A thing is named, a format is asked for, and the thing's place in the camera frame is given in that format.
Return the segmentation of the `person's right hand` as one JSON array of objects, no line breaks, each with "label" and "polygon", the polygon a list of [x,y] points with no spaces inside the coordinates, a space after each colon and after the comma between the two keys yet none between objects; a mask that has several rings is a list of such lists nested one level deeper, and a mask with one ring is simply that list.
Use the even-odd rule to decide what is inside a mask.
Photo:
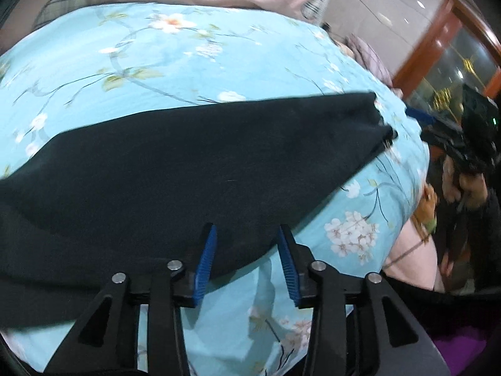
[{"label": "person's right hand", "polygon": [[463,200],[464,207],[475,210],[487,202],[488,188],[482,174],[456,174],[455,164],[447,156],[442,165],[442,194],[450,204]]}]

